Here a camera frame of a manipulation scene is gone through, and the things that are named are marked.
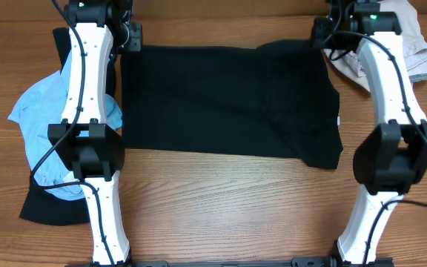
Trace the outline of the black t-shirt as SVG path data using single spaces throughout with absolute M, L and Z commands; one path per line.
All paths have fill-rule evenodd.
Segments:
M 339 164 L 340 95 L 322 52 L 305 41 L 145 46 L 122 57 L 121 71 L 128 148 Z

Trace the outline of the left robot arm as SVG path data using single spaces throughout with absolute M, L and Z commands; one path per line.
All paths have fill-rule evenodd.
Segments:
M 131 266 L 122 224 L 119 177 L 123 140 L 107 124 L 106 85 L 110 54 L 126 26 L 111 1 L 70 1 L 70 83 L 61 121 L 48 137 L 85 196 L 93 235 L 92 266 Z

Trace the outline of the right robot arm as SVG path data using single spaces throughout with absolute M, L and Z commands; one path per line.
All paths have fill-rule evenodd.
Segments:
M 345 230 L 327 257 L 296 257 L 293 266 L 392 266 L 377 246 L 395 207 L 427 169 L 427 117 L 414 95 L 394 12 L 378 1 L 331 1 L 317 18 L 312 47 L 353 51 L 363 66 L 374 105 L 375 128 L 356 149 L 357 199 Z

